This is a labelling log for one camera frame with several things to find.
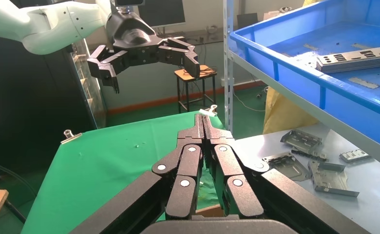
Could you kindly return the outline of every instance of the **blue plastic crate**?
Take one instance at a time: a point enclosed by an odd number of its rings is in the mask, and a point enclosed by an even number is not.
[[[237,45],[234,53],[380,143],[380,68],[329,76],[306,65],[318,55],[380,47],[380,0],[326,0],[237,30],[230,38]],[[349,81],[353,77],[379,87]]]

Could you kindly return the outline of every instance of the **green cloth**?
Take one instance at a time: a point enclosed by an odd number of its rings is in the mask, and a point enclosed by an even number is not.
[[[94,130],[61,145],[21,234],[70,232],[175,149],[177,132],[193,127],[195,114]],[[211,122],[223,128],[219,118]],[[198,208],[218,203],[206,169],[203,174]]]

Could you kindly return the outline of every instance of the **wooden stool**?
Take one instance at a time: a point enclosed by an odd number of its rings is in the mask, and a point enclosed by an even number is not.
[[[217,72],[213,69],[207,67],[206,65],[200,65],[200,79],[203,83],[203,96],[201,98],[195,99],[195,100],[189,100],[189,82],[196,81],[195,78],[190,76],[187,72],[185,72],[184,69],[177,70],[174,72],[174,74],[177,77],[177,97],[178,97],[178,113],[181,113],[181,107],[183,107],[187,112],[190,112],[190,103],[197,102],[203,100],[203,106],[206,106],[206,98],[211,101],[213,104],[216,104],[216,83],[215,83],[215,77],[217,75]],[[212,77],[213,81],[213,100],[206,95],[205,90],[205,84],[204,80],[206,78]],[[180,80],[182,80],[186,86],[186,102],[182,103],[180,101]]]

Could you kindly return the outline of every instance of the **workbench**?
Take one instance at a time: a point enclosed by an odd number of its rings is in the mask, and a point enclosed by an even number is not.
[[[329,163],[346,165],[348,188],[360,194],[358,197],[350,197],[316,192],[311,179],[296,183],[367,231],[380,234],[380,163],[373,159],[375,155],[371,159],[346,164],[339,158],[339,154],[358,149],[355,145],[321,123],[299,129],[323,139],[322,152],[326,154]],[[236,146],[254,162],[290,151],[292,146],[280,142],[282,136],[288,132],[289,130],[240,139],[236,141]],[[307,168],[309,158],[294,156]]]
[[[175,149],[178,131],[193,127],[196,113],[94,130],[60,145],[21,234],[70,232]],[[198,209],[217,204],[209,176],[203,169]]]

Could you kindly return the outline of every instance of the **yellow bag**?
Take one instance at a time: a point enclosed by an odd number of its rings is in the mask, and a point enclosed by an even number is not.
[[[305,0],[304,6],[320,0]],[[295,103],[270,88],[266,96],[266,114],[263,134],[309,126],[319,121]]]

